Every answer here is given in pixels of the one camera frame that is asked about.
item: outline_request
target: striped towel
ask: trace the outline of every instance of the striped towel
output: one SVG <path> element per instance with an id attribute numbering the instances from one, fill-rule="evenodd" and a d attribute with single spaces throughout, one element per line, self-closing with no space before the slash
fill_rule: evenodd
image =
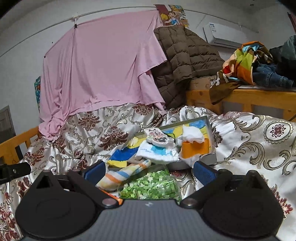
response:
<path id="1" fill-rule="evenodd" d="M 151 166 L 151 161 L 145 160 L 139 164 L 130 164 L 129 166 L 117 172 L 109 171 L 97 183 L 97 187 L 106 191 L 116 190 L 122 184 L 123 181 L 127 180 L 128 178 L 130 178 L 130 176 L 139 173 L 140 171 L 149 166 Z"/>

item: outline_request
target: cartoon poster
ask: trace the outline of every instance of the cartoon poster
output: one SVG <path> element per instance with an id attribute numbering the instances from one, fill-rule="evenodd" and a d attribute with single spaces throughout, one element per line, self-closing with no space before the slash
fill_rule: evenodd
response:
<path id="1" fill-rule="evenodd" d="M 179 5 L 155 4 L 164 26 L 183 25 L 189 28 L 184 9 Z"/>

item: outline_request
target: white cloth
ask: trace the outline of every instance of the white cloth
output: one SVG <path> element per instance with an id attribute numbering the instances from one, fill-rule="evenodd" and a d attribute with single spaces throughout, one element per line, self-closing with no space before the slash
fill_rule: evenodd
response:
<path id="1" fill-rule="evenodd" d="M 195 126 L 183 125 L 182 140 L 190 143 L 193 143 L 194 141 L 197 143 L 203 143 L 205 141 L 205 137 L 199 128 Z"/>
<path id="2" fill-rule="evenodd" d="M 167 149 L 149 144 L 143 141 L 136 153 L 136 158 L 145 158 L 155 164 L 168 164 L 179 160 L 177 148 Z"/>
<path id="3" fill-rule="evenodd" d="M 181 153 L 180 153 L 180 160 L 186 162 L 186 164 L 187 164 L 188 166 L 190 166 L 191 168 L 193 168 L 194 163 L 195 163 L 196 161 L 199 161 L 200 158 L 201 158 L 201 156 L 202 156 L 201 154 L 196 154 L 196 155 L 194 155 L 194 156 L 192 156 L 192 157 L 189 157 L 189 158 L 182 158 L 182 150 L 181 150 Z"/>

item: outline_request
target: denim jeans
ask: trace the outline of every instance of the denim jeans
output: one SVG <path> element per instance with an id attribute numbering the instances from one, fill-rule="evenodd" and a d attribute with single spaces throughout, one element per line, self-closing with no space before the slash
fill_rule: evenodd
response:
<path id="1" fill-rule="evenodd" d="M 276 65 L 259 64 L 253 69 L 253 81 L 261 86 L 276 88 L 282 87 L 286 89 L 292 88 L 294 82 L 284 76 L 278 75 Z"/>

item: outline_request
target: blue gripper pad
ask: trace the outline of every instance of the blue gripper pad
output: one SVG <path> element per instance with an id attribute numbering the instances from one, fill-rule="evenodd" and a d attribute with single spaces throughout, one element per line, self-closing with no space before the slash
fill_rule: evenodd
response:
<path id="1" fill-rule="evenodd" d="M 217 177 L 218 171 L 201 161 L 197 161 L 193 165 L 193 174 L 205 186 Z"/>
<path id="2" fill-rule="evenodd" d="M 84 179 L 96 185 L 106 174 L 106 165 L 103 161 L 91 165 L 82 172 Z"/>

